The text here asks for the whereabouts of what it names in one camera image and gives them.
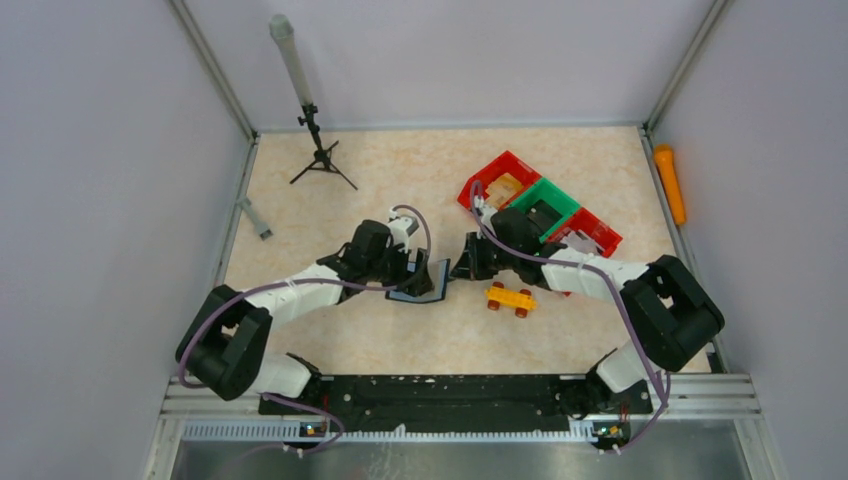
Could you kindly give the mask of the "black leather card holder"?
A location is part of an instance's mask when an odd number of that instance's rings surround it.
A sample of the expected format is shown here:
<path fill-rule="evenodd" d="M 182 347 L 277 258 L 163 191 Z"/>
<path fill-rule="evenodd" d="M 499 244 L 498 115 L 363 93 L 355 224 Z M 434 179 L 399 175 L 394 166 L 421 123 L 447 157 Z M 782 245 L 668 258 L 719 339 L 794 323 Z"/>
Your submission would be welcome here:
<path fill-rule="evenodd" d="M 386 300 L 408 304 L 431 304 L 444 301 L 447 297 L 447 284 L 451 260 L 449 258 L 424 264 L 424 255 L 419 254 L 415 262 L 407 265 L 414 282 L 400 291 L 385 294 Z"/>

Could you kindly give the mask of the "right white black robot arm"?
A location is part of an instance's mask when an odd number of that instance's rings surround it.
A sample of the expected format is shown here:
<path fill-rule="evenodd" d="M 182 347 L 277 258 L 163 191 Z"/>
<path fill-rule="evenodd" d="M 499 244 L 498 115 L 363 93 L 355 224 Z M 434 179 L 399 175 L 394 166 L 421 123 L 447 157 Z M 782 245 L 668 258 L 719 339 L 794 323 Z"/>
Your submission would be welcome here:
<path fill-rule="evenodd" d="M 577 293 L 613 304 L 629 339 L 599 360 L 564 393 L 564 411 L 583 418 L 612 412 L 627 390 L 646 381 L 666 404 L 671 376 L 724 327 L 719 308 L 683 262 L 664 254 L 648 263 L 622 262 L 564 243 L 542 243 L 534 223 L 515 208 L 495 213 L 469 232 L 452 280 L 490 280 L 503 271 L 526 285 Z"/>

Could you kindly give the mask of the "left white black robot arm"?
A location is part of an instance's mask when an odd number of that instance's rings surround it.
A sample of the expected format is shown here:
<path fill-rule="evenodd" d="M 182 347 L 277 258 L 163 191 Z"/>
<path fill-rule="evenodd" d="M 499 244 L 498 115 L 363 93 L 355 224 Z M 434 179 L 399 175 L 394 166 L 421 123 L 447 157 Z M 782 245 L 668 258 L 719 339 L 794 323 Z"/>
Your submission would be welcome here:
<path fill-rule="evenodd" d="M 297 413 L 319 404 L 317 370 L 293 355 L 267 351 L 270 334 L 324 307 L 364 291 L 420 296 L 432 291 L 429 253 L 413 250 L 411 238 L 425 226 L 410 215 L 386 222 L 364 220 L 337 252 L 275 283 L 237 291 L 213 288 L 175 352 L 186 387 L 208 388 L 230 401 L 245 393 L 273 393 Z"/>

